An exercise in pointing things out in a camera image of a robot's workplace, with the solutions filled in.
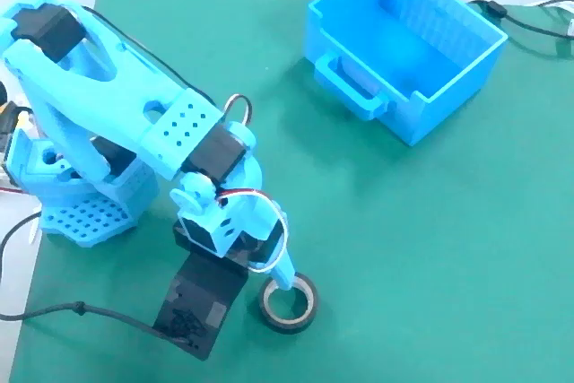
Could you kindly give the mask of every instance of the black cable on table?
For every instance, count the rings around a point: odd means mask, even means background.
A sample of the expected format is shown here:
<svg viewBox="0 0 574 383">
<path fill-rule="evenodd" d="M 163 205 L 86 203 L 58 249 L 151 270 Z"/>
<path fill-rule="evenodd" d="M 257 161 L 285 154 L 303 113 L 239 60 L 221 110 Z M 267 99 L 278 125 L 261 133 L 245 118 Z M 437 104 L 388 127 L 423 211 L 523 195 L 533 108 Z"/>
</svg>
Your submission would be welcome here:
<svg viewBox="0 0 574 383">
<path fill-rule="evenodd" d="M 548 0 L 546 2 L 542 2 L 538 6 L 545 6 L 545 5 L 549 5 L 549 4 L 558 4 L 560 2 L 566 2 L 566 1 L 569 1 L 569 0 Z M 512 22 L 512 23 L 516 24 L 518 27 L 521 27 L 523 29 L 533 31 L 535 33 L 540 33 L 540 34 L 546 35 L 546 36 L 553 36 L 555 38 L 574 40 L 574 36 L 567 35 L 566 33 L 559 33 L 557 31 L 542 29 L 540 27 L 533 26 L 532 24 L 528 24 L 527 22 L 523 22 L 523 21 L 519 20 L 518 18 L 515 18 L 512 15 L 509 15 L 509 11 L 504 6 L 502 6 L 501 4 L 499 4 L 497 2 L 494 2 L 493 0 L 491 0 L 491 1 L 473 0 L 473 1 L 469 2 L 469 4 L 478 4 L 483 9 L 483 11 L 485 11 L 491 17 L 497 18 L 499 20 L 506 19 L 507 21 Z"/>
<path fill-rule="evenodd" d="M 204 98 L 206 98 L 209 103 L 211 103 L 212 105 L 215 106 L 215 102 L 213 101 L 212 98 L 210 98 L 207 93 L 205 93 L 203 90 L 198 89 L 197 87 L 195 87 L 192 83 L 190 83 L 189 81 L 187 81 L 183 76 L 181 76 L 180 74 L 178 74 L 178 72 L 176 72 L 175 69 L 173 69 L 170 65 L 168 65 L 167 63 L 165 63 L 163 60 L 161 60 L 159 57 L 157 57 L 155 54 L 153 54 L 153 52 L 151 52 L 144 44 L 142 44 L 141 42 L 139 42 L 137 39 L 132 38 L 131 36 L 129 36 L 127 33 L 125 33 L 123 30 L 119 29 L 119 27 L 114 24 L 113 22 L 111 22 L 108 18 L 106 18 L 102 13 L 99 13 L 98 11 L 96 11 L 93 8 L 90 8 L 89 6 L 82 6 L 83 9 L 85 9 L 86 11 L 88 11 L 89 13 L 95 15 L 96 17 L 98 17 L 100 20 L 102 20 L 103 22 L 105 22 L 109 27 L 111 27 L 113 30 L 115 30 L 117 33 L 119 33 L 121 36 L 123 36 L 124 38 L 126 38 L 127 40 L 129 40 L 130 42 L 132 42 L 134 45 L 136 45 L 138 48 L 140 48 L 142 51 L 144 51 L 146 54 L 148 54 L 149 56 L 153 57 L 153 59 L 155 59 L 158 63 L 160 63 L 161 65 L 163 65 L 168 71 L 170 71 L 172 74 L 174 74 L 186 87 L 189 87 L 190 89 L 192 89 L 193 91 L 198 92 L 199 94 L 201 94 Z"/>
<path fill-rule="evenodd" d="M 0 282 L 2 281 L 2 262 L 4 259 L 4 250 L 6 248 L 6 244 L 10 238 L 18 231 L 23 225 L 26 223 L 40 217 L 41 213 L 34 213 L 26 217 L 25 219 L 20 220 L 17 222 L 9 231 L 4 235 L 2 242 L 0 242 Z M 135 318 L 131 318 L 125 314 L 118 313 L 111 309 L 103 309 L 100 307 L 93 307 L 92 305 L 88 305 L 82 300 L 78 300 L 76 302 L 67 302 L 64 304 L 57 304 L 52 305 L 49 307 L 45 307 L 44 309 L 38 309 L 36 311 L 29 311 L 24 312 L 22 314 L 16 315 L 6 315 L 0 313 L 0 320 L 4 322 L 16 322 L 16 321 L 23 321 L 28 320 L 31 318 L 38 318 L 40 316 L 46 316 L 47 314 L 56 313 L 58 311 L 73 311 L 79 316 L 83 316 L 86 313 L 97 314 L 98 316 L 103 316 L 106 318 L 113 318 L 119 322 L 125 323 L 126 325 L 135 327 L 141 331 L 144 331 L 146 334 L 155 336 L 162 340 L 168 341 L 176 346 L 180 347 L 181 344 L 186 344 L 187 340 L 182 338 L 172 338 L 163 334 L 162 332 L 154 329 L 152 326 L 145 324 L 144 322 L 137 320 Z"/>
<path fill-rule="evenodd" d="M 562 2 L 574 2 L 574 0 L 547 0 L 535 6 L 548 6 L 550 4 L 561 4 Z"/>
</svg>

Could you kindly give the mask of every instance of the blue plastic part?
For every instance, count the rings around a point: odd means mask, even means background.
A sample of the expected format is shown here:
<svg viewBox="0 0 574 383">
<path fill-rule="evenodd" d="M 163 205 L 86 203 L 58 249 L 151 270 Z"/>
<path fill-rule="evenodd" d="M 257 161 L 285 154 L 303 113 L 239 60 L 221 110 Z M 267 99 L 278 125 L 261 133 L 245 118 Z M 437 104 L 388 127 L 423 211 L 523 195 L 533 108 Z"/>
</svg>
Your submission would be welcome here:
<svg viewBox="0 0 574 383">
<path fill-rule="evenodd" d="M 460 0 L 314 0 L 305 55 L 358 118 L 414 145 L 483 87 L 507 39 Z"/>
<path fill-rule="evenodd" d="M 255 137 L 240 123 L 229 123 L 227 129 L 247 146 L 248 153 L 227 177 L 223 184 L 224 188 L 261 189 L 263 182 L 261 167 L 253 156 L 253 149 L 257 143 Z M 206 186 L 205 180 L 201 174 L 186 174 L 180 180 L 180 188 L 170 192 L 171 198 L 179 206 L 178 218 L 190 241 L 217 257 L 224 257 L 243 231 L 253 238 L 267 239 L 277 222 L 277 215 L 268 203 L 256 196 L 237 196 L 231 197 L 225 206 L 221 206 L 212 198 L 204 199 L 206 194 L 211 197 L 213 193 L 214 197 L 214 190 Z M 193 240 L 193 236 L 186 230 L 185 219 L 197 223 L 209 232 L 215 252 Z M 251 266 L 261 268 L 273 262 L 282 244 L 283 237 L 277 243 L 268 262 L 251 263 Z M 289 290 L 292 287 L 295 269 L 287 251 L 277 265 L 267 272 L 277 281 L 281 289 Z"/>
<path fill-rule="evenodd" d="M 18 11 L 44 3 L 64 6 L 86 29 L 86 38 L 58 63 L 32 42 L 11 35 L 16 26 L 12 17 Z M 36 122 L 49 137 L 30 139 L 17 129 L 6 168 L 42 203 L 40 227 L 82 247 L 136 226 L 158 194 L 155 173 L 174 179 L 189 154 L 222 121 L 223 113 L 202 95 L 182 89 L 78 4 L 18 1 L 0 17 L 0 55 L 18 77 Z M 247 152 L 223 188 L 260 189 L 262 172 L 253 156 L 256 138 L 240 123 L 226 127 Z M 112 174 L 91 141 L 94 135 L 135 157 Z M 193 220 L 211 233 L 218 257 L 226 255 L 242 231 L 265 240 L 277 223 L 269 206 L 253 196 L 230 198 L 220 206 L 215 186 L 198 172 L 185 174 L 170 196 L 180 208 L 180 220 Z M 281 245 L 279 241 L 269 262 Z M 295 271 L 287 253 L 268 272 L 281 288 L 292 287 Z"/>
<path fill-rule="evenodd" d="M 108 192 L 104 195 L 85 179 L 74 178 L 74 168 L 66 159 L 54 159 L 50 140 L 31 140 L 22 129 L 16 129 L 10 148 L 6 168 L 42 203 L 40 228 L 63 234 L 82 247 L 134 227 L 158 192 L 155 176 L 150 176 L 150 168 L 139 160 L 102 186 Z"/>
</svg>

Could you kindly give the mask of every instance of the blue robotic arm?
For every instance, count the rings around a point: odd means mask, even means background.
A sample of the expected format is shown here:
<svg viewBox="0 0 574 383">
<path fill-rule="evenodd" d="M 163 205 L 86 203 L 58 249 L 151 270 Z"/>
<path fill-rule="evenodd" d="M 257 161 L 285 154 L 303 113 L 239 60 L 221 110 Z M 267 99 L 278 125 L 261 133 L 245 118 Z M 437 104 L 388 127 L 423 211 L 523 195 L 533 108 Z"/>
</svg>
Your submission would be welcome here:
<svg viewBox="0 0 574 383">
<path fill-rule="evenodd" d="M 156 174 L 179 176 L 170 192 L 177 243 L 202 265 L 218 259 L 270 274 L 260 300 L 275 328 L 297 332 L 310 323 L 316 298 L 308 296 L 307 315 L 294 322 L 268 306 L 276 288 L 316 293 L 291 263 L 286 215 L 260 191 L 246 124 L 225 123 L 204 94 L 182 88 L 78 4 L 20 0 L 0 18 L 0 54 L 45 135 L 16 129 L 4 160 L 13 181 L 42 203 L 42 230 L 91 247 L 136 226 L 158 194 Z"/>
</svg>

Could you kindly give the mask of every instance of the electrical wire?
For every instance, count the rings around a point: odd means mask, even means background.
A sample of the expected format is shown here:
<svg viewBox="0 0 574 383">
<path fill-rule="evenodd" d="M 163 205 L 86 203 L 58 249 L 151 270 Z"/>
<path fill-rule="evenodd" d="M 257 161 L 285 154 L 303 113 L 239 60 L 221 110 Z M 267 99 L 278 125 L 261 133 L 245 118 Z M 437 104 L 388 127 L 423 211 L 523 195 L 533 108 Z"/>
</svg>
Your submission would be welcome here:
<svg viewBox="0 0 574 383">
<path fill-rule="evenodd" d="M 271 207 L 271 209 L 273 210 L 273 212 L 275 213 L 275 215 L 277 216 L 279 222 L 283 227 L 283 244 L 281 245 L 281 249 L 279 250 L 277 257 L 273 260 L 273 262 L 271 262 L 269 265 L 265 265 L 262 268 L 255 268 L 253 266 L 248 267 L 249 271 L 253 273 L 266 273 L 267 271 L 271 271 L 273 268 L 277 266 L 277 264 L 283 257 L 283 254 L 287 250 L 287 240 L 289 239 L 289 227 L 287 226 L 287 221 L 285 220 L 285 217 L 283 216 L 281 210 L 279 209 L 277 204 L 273 202 L 271 197 L 266 195 L 261 190 L 257 190 L 255 188 L 229 188 L 221 192 L 216 197 L 216 199 L 218 201 L 221 201 L 223 198 L 229 199 L 230 197 L 234 196 L 256 196 L 258 198 L 263 199 L 266 203 L 269 204 L 269 206 Z"/>
<path fill-rule="evenodd" d="M 225 105 L 223 105 L 223 118 L 227 117 L 227 114 L 231 110 L 231 107 L 239 99 L 243 99 L 245 101 L 245 110 L 243 111 L 243 119 L 241 120 L 241 124 L 243 126 L 248 126 L 249 123 L 251 123 L 251 117 L 253 115 L 253 104 L 251 103 L 251 100 L 249 100 L 247 96 L 244 96 L 243 94 L 240 93 L 235 93 L 229 99 L 227 99 Z"/>
<path fill-rule="evenodd" d="M 563 1 L 563 0 L 548 0 L 546 2 L 542 2 L 541 4 L 539 4 L 539 6 L 545 6 L 548 4 L 559 3 L 561 1 Z M 494 18 L 498 18 L 498 19 L 506 19 L 509 22 L 516 24 L 518 27 L 521 27 L 522 29 L 530 30 L 530 31 L 533 31 L 535 33 L 540 33 L 540 34 L 546 35 L 546 36 L 553 36 L 555 38 L 574 40 L 574 36 L 570 36 L 566 33 L 559 33 L 557 31 L 542 29 L 540 27 L 533 26 L 532 24 L 528 24 L 527 22 L 523 22 L 523 21 L 519 20 L 518 18 L 515 18 L 512 15 L 509 15 L 508 10 L 504 6 L 502 6 L 501 4 L 498 4 L 497 2 L 494 2 L 493 0 L 491 0 L 491 1 L 473 0 L 473 1 L 469 2 L 469 4 L 478 4 L 490 16 L 492 16 Z"/>
<path fill-rule="evenodd" d="M 103 22 L 105 22 L 109 27 L 111 27 L 113 30 L 115 30 L 117 33 L 119 33 L 122 37 L 126 38 L 127 40 L 129 40 L 131 43 L 133 43 L 134 45 L 136 45 L 138 48 L 140 48 L 141 50 L 143 50 L 146 54 L 148 54 L 149 56 L 151 56 L 155 61 L 157 61 L 158 63 L 160 63 L 163 67 L 165 67 L 168 71 L 170 71 L 172 74 L 174 74 L 186 87 L 189 87 L 190 89 L 192 89 L 193 91 L 196 91 L 197 93 L 201 94 L 204 98 L 206 98 L 209 103 L 211 103 L 212 105 L 215 106 L 215 102 L 213 101 L 212 98 L 210 98 L 207 93 L 205 93 L 204 91 L 198 89 L 197 87 L 195 87 L 192 83 L 190 83 L 189 81 L 187 81 L 183 76 L 181 76 L 180 74 L 178 74 L 178 72 L 173 69 L 170 65 L 168 65 L 167 63 L 165 63 L 163 60 L 161 60 L 159 57 L 157 57 L 155 54 L 153 54 L 153 52 L 151 52 L 150 49 L 148 49 L 144 44 L 142 44 L 141 42 L 139 42 L 137 39 L 129 36 L 127 33 L 125 33 L 123 30 L 119 29 L 119 27 L 114 24 L 113 22 L 111 22 L 108 18 L 106 18 L 102 13 L 99 13 L 98 11 L 96 11 L 95 9 L 90 8 L 89 6 L 82 6 L 82 8 L 86 11 L 88 11 L 89 13 L 95 15 L 96 17 L 98 17 L 100 20 L 102 20 Z"/>
<path fill-rule="evenodd" d="M 28 217 L 17 222 L 4 235 L 2 242 L 0 242 L 0 282 L 2 282 L 2 264 L 3 264 L 3 260 L 4 260 L 4 250 L 6 248 L 6 245 L 8 244 L 8 241 L 14 235 L 14 233 L 16 233 L 16 231 L 18 231 L 22 226 L 24 226 L 26 223 L 31 222 L 32 220 L 40 217 L 40 215 L 41 215 L 41 212 L 37 212 L 37 213 L 29 215 Z M 187 340 L 184 338 L 170 337 L 170 336 L 165 335 L 162 332 L 158 331 L 157 329 L 154 329 L 152 326 L 149 326 L 149 325 L 145 324 L 144 322 L 141 322 L 140 320 L 137 320 L 135 318 L 131 318 L 125 314 L 118 313 L 118 312 L 113 311 L 111 309 L 103 309 L 100 307 L 93 307 L 92 305 L 86 304 L 82 300 L 78 300 L 76 302 L 67 302 L 67 303 L 63 303 L 63 304 L 52 305 L 49 307 L 45 307 L 44 309 L 37 309 L 35 311 L 29 311 L 29 312 L 24 312 L 24 313 L 15 314 L 15 315 L 6 315 L 6 314 L 0 313 L 0 321 L 4 321 L 4 322 L 24 321 L 24 320 L 28 320 L 31 318 L 38 318 L 40 316 L 45 316 L 47 314 L 55 313 L 58 311 L 73 311 L 74 313 L 76 313 L 79 316 L 83 316 L 86 313 L 91 313 L 91 314 L 96 314 L 96 315 L 103 316 L 106 318 L 113 318 L 114 320 L 117 320 L 117 321 L 125 323 L 129 326 L 140 329 L 141 331 L 144 331 L 146 334 L 149 334 L 149 335 L 155 336 L 157 338 L 160 338 L 162 340 L 168 341 L 168 342 L 170 342 L 170 343 L 172 343 L 178 347 L 180 347 L 181 344 L 187 343 Z"/>
<path fill-rule="evenodd" d="M 574 2 L 574 0 L 544 0 L 543 2 L 535 2 L 528 6 L 550 6 L 552 4 L 561 4 L 563 2 Z"/>
<path fill-rule="evenodd" d="M 28 113 L 28 115 L 32 115 L 33 111 L 29 107 L 14 107 L 10 112 L 4 113 L 4 115 L 8 116 L 8 120 L 5 122 L 8 126 L 8 130 L 4 130 L 2 135 L 4 134 L 11 134 L 18 126 L 18 117 L 22 112 Z"/>
<path fill-rule="evenodd" d="M 17 193 L 20 195 L 25 195 L 25 193 L 22 190 L 20 190 L 19 188 L 11 188 L 11 187 L 0 187 L 0 192 Z"/>
<path fill-rule="evenodd" d="M 40 213 L 41 211 L 42 211 L 42 204 L 34 208 L 34 213 Z M 30 235 L 28 236 L 28 244 L 32 245 L 34 243 L 34 240 L 38 236 L 38 232 L 40 232 L 41 234 L 41 230 L 39 229 L 39 218 L 34 219 L 34 221 L 32 222 L 32 226 L 30 228 Z"/>
</svg>

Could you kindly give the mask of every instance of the bin handle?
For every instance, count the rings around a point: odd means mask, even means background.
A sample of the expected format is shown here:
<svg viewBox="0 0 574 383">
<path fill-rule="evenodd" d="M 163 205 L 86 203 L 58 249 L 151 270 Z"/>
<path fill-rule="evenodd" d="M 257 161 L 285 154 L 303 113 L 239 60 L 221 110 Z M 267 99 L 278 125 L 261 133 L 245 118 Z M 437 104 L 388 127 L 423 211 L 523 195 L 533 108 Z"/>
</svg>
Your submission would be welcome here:
<svg viewBox="0 0 574 383">
<path fill-rule="evenodd" d="M 379 92 L 373 95 L 372 99 L 365 98 L 334 70 L 333 65 L 339 60 L 340 57 L 332 53 L 321 56 L 315 62 L 315 78 L 322 83 L 331 84 L 330 87 L 335 90 L 341 102 L 358 118 L 372 120 L 384 114 L 387 111 L 387 96 Z"/>
</svg>

